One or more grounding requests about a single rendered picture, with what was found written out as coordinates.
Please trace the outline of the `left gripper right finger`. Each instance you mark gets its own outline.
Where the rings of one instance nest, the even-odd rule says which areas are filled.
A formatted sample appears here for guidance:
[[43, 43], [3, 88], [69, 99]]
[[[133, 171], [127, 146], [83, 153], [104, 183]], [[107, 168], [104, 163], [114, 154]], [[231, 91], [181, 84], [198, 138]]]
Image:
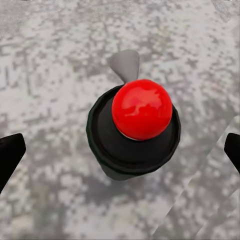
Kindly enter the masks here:
[[240, 134], [228, 133], [224, 145], [224, 151], [240, 172]]

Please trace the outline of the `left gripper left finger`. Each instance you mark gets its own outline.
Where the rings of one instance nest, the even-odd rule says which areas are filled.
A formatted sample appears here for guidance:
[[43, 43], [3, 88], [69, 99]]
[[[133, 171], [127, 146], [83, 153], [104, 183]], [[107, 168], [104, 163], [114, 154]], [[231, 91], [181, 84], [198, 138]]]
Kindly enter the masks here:
[[0, 193], [26, 153], [22, 133], [0, 138]]

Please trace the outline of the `insectifuge atomizer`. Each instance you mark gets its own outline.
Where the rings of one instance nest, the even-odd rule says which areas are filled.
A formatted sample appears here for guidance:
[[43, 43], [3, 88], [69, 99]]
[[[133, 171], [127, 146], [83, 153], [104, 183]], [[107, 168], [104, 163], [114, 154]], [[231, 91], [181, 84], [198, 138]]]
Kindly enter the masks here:
[[155, 172], [174, 155], [181, 121], [167, 91], [138, 79], [140, 54], [124, 50], [109, 66], [122, 80], [98, 98], [88, 113], [86, 134], [106, 175], [124, 181]]

